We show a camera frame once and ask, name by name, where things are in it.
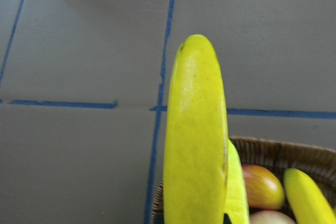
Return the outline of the yellow banana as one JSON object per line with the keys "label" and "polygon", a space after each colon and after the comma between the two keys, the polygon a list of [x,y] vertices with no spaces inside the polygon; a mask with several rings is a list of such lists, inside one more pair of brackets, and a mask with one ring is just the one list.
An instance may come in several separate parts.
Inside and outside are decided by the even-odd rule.
{"label": "yellow banana", "polygon": [[296,168],[289,168],[284,172],[283,184],[297,223],[335,224],[331,205],[310,176]]}
{"label": "yellow banana", "polygon": [[222,223],[228,126],[221,68],[211,42],[189,36],[174,61],[163,164],[165,223]]}
{"label": "yellow banana", "polygon": [[224,223],[250,223],[247,192],[242,164],[236,147],[228,141],[227,196]]}

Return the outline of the red yellow apple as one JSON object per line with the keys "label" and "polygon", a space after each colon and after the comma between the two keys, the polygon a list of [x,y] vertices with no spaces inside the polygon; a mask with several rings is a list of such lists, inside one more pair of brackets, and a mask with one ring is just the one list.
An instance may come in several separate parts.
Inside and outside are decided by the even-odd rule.
{"label": "red yellow apple", "polygon": [[280,180],[268,169],[243,164],[247,201],[250,208],[279,210],[285,203],[285,191]]}

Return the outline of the woven wicker basket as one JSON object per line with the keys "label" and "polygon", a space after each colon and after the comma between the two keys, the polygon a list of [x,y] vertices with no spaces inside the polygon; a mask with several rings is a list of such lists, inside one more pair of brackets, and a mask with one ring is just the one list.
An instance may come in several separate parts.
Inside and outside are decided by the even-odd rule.
{"label": "woven wicker basket", "polygon": [[[335,151],[317,146],[283,143],[256,138],[228,137],[236,147],[241,166],[261,165],[284,176],[285,170],[296,168],[310,176],[331,205],[335,202]],[[154,200],[152,217],[161,215],[164,221],[163,179],[159,196]],[[285,193],[283,206],[290,208]]]}

